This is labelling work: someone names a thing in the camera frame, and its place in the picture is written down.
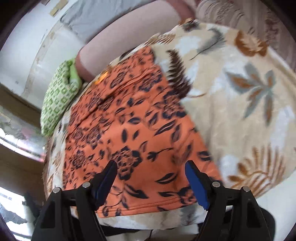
gray sheet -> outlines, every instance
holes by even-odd
[[[154,0],[78,0],[61,18],[79,38],[89,42],[126,13]]]

folded orange cloth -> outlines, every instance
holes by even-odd
[[[118,174],[100,217],[172,210],[196,202],[184,165],[215,180],[217,167],[150,47],[116,65],[72,108],[64,189],[79,187],[109,160]]]

white wall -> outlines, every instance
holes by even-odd
[[[24,91],[28,74],[43,39],[61,16],[77,0],[69,3],[55,17],[49,12],[59,2],[39,3],[14,28],[0,51],[0,82],[17,95]]]

metal rivet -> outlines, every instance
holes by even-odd
[[[220,183],[219,183],[219,182],[213,182],[212,185],[213,185],[213,187],[215,187],[215,188],[220,187]]]
[[[58,193],[61,189],[60,188],[54,188],[52,191],[53,193]]]
[[[83,186],[84,188],[88,188],[90,185],[91,185],[91,184],[90,184],[89,182],[85,182],[85,183],[82,184],[82,186]]]
[[[249,192],[250,191],[250,188],[248,186],[243,186],[242,188],[245,192]]]

green pillow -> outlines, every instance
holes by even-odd
[[[68,104],[78,93],[82,81],[75,68],[75,60],[60,64],[45,93],[41,110],[41,133],[51,136]]]

